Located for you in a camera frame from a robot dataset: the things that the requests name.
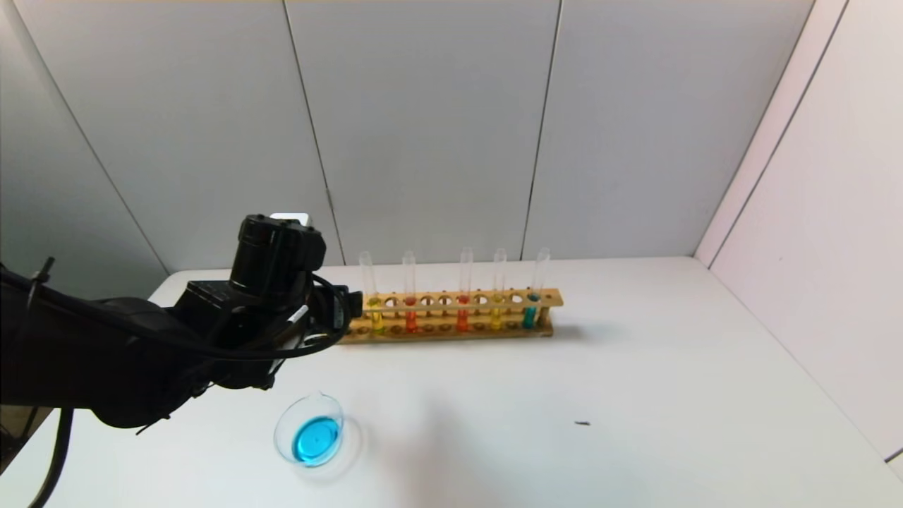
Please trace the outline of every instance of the red liquid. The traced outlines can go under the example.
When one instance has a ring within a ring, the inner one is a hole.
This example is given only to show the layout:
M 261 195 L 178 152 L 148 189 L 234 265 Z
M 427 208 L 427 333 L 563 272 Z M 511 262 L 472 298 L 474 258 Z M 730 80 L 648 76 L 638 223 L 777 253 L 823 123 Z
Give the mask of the red liquid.
M 415 306 L 417 305 L 417 298 L 413 296 L 409 296 L 405 298 L 406 306 Z M 405 313 L 405 330 L 409 334 L 415 334 L 417 332 L 417 313 L 416 312 L 406 312 Z
M 460 295 L 458 296 L 458 303 L 466 305 L 470 302 L 470 296 Z M 459 332 L 467 332 L 467 309 L 462 309 L 458 311 L 458 331 Z

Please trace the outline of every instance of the white tabletop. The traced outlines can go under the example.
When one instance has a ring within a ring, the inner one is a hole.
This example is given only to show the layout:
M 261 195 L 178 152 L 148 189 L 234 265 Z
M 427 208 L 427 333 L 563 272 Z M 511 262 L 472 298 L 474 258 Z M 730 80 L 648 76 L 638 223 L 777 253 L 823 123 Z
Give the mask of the white tabletop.
M 509 267 L 526 286 L 530 265 Z M 152 300 L 227 273 L 175 274 Z M 360 285 L 355 267 L 321 274 Z M 379 289 L 400 275 L 377 267 Z M 417 280 L 455 289 L 457 268 Z M 903 506 L 903 483 L 697 261 L 554 261 L 548 286 L 564 297 L 551 338 L 337 346 L 289 361 L 270 391 L 212 389 L 140 437 L 77 411 L 48 506 Z M 280 414 L 313 390 L 355 422 L 355 460 L 333 476 L 273 448 Z M 53 420 L 0 476 L 3 506 L 37 491 Z

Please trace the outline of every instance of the white wall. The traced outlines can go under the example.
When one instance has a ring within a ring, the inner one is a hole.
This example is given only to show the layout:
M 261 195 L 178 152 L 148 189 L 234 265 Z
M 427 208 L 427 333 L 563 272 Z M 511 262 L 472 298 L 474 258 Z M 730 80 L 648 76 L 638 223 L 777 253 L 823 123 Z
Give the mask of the white wall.
M 692 255 L 811 0 L 565 0 L 525 256 Z
M 281 3 L 16 4 L 169 270 L 231 266 L 272 212 L 308 212 L 342 263 Z
M 901 2 L 849 3 L 712 265 L 883 456 L 903 447 L 901 27 Z
M 518 257 L 558 0 L 287 5 L 348 260 Z
M 765 166 L 774 154 L 777 143 L 796 111 L 796 106 L 802 100 L 805 87 L 815 73 L 815 67 L 821 60 L 848 1 L 815 0 L 812 12 L 805 21 L 803 32 L 787 62 L 787 68 L 784 69 L 781 81 L 768 103 L 768 109 L 743 156 L 743 162 L 740 163 L 731 186 L 724 194 L 703 240 L 696 249 L 694 256 L 705 266 L 712 265 L 756 182 L 765 171 Z
M 75 296 L 150 296 L 166 277 L 91 152 L 22 19 L 0 1 L 0 246 Z
M 15 2 L 169 270 L 275 211 L 328 263 L 690 254 L 811 4 Z

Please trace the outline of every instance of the test tube with blue liquid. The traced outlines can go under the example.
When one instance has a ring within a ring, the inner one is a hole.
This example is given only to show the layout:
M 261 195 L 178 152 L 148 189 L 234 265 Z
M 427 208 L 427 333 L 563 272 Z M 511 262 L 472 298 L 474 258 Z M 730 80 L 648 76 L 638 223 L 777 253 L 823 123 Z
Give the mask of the test tube with blue liquid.
M 545 272 L 549 267 L 549 249 L 543 247 L 536 256 L 536 264 L 533 268 L 533 284 L 530 285 L 530 293 L 526 296 L 531 302 L 542 300 L 543 287 L 545 286 Z M 524 328 L 532 329 L 536 323 L 536 307 L 530 306 L 524 309 Z

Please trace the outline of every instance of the yellow liquid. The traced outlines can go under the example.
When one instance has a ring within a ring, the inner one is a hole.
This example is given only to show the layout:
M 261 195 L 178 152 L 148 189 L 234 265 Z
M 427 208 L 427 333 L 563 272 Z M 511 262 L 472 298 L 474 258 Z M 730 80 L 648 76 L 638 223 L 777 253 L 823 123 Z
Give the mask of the yellow liquid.
M 367 301 L 367 305 L 371 307 L 379 306 L 381 302 L 379 298 L 370 298 Z M 373 325 L 373 333 L 374 334 L 382 334 L 386 331 L 386 326 L 383 325 L 383 313 L 381 312 L 371 312 L 370 313 L 370 323 Z
M 493 295 L 492 303 L 500 304 L 505 301 L 505 298 L 502 295 Z M 489 328 L 492 330 L 501 330 L 502 329 L 502 309 L 494 308 L 489 310 Z

